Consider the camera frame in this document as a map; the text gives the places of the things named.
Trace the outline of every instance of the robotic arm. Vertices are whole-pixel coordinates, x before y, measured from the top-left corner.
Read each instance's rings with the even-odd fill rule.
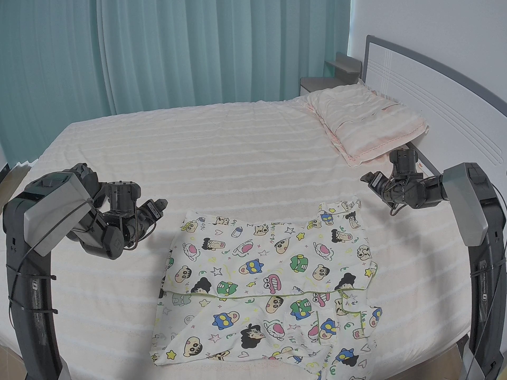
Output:
[[[137,207],[140,196],[136,183],[101,183],[86,163],[79,163],[33,181],[4,206],[9,308],[27,380],[71,378],[55,337],[51,250],[64,236],[109,259],[135,249],[167,206],[165,199],[149,199]],[[105,197],[111,210],[102,213],[98,208]]]
[[[451,203],[468,247],[472,279],[472,326],[460,380],[495,379],[504,361],[500,344],[507,275],[505,216],[493,185],[477,163],[462,163],[425,179],[416,171],[415,150],[394,150],[389,159],[393,163],[389,179],[382,172],[369,172],[361,181],[390,206],[391,215],[407,205],[418,209],[434,207],[442,200]]]

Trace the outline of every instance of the teal curtain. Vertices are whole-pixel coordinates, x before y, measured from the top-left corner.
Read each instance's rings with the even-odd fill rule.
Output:
[[[293,98],[349,18],[350,0],[0,0],[0,143],[33,160],[76,121]]]

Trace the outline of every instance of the star print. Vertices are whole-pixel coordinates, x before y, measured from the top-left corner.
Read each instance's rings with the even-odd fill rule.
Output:
[[[167,358],[171,360],[174,360],[176,357],[176,353],[174,353],[174,350],[172,349],[170,351],[167,351],[165,354],[167,355]]]
[[[211,335],[212,337],[211,337],[211,338],[209,338],[208,340],[212,340],[214,344],[216,344],[216,343],[217,343],[217,341],[221,339],[221,338],[219,337],[219,335],[218,335],[218,334],[213,335],[213,334],[211,333],[210,335]]]
[[[222,268],[216,268],[215,266],[213,266],[213,270],[210,272],[213,274],[213,276],[223,276],[222,274]]]

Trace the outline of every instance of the nightstand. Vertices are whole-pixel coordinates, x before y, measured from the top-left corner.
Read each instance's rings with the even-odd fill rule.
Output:
[[[362,62],[350,56],[336,53],[336,60],[326,61],[327,66],[335,70],[334,78],[301,78],[299,95],[303,96],[316,90],[332,89],[336,86],[354,85],[359,80]]]

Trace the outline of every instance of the yellow star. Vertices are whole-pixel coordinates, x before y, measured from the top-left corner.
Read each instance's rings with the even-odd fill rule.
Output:
[[[167,351],[165,354],[167,355],[167,358],[171,359],[171,360],[174,360],[174,358],[176,357],[176,353],[174,353],[174,351],[172,349],[170,352]]]

